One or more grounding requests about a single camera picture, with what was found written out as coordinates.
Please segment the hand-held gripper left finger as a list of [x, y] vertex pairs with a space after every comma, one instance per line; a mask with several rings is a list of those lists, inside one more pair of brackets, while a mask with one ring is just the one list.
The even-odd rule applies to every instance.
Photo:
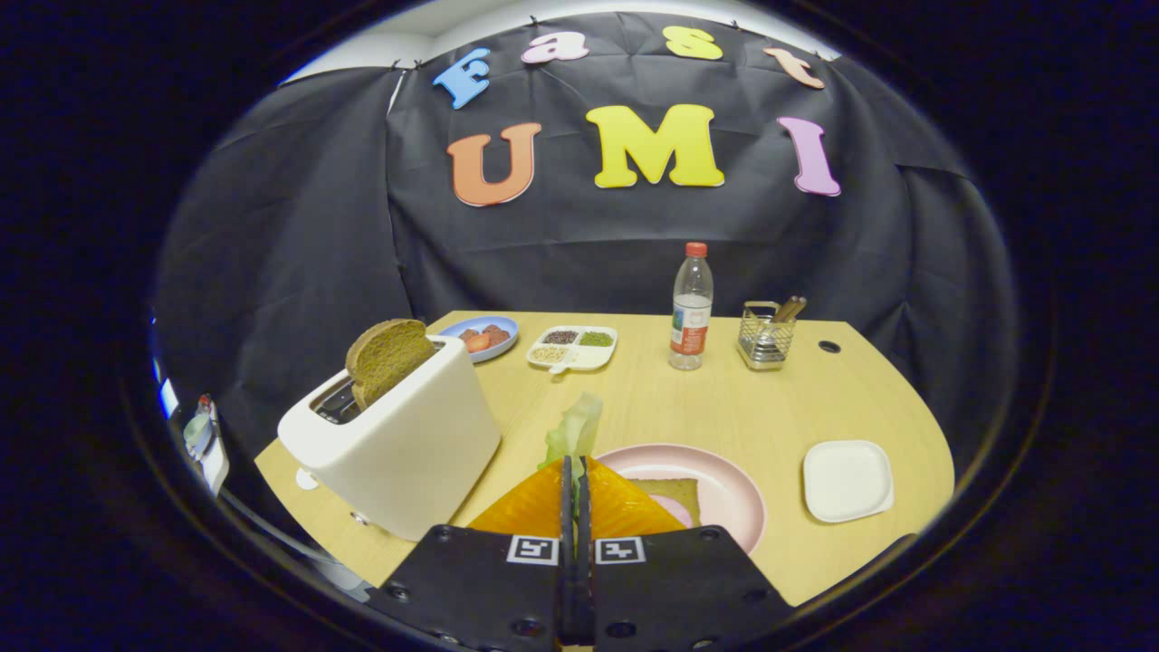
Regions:
[[432, 639], [433, 649], [559, 651], [580, 605], [580, 486], [564, 455], [553, 500], [560, 536], [501, 535], [439, 523], [369, 606]]

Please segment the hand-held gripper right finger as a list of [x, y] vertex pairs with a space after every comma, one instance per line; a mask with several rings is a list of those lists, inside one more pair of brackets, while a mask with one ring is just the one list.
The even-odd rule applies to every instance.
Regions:
[[746, 649], [793, 608], [721, 525], [684, 528], [593, 457], [582, 479], [576, 639], [597, 651]]

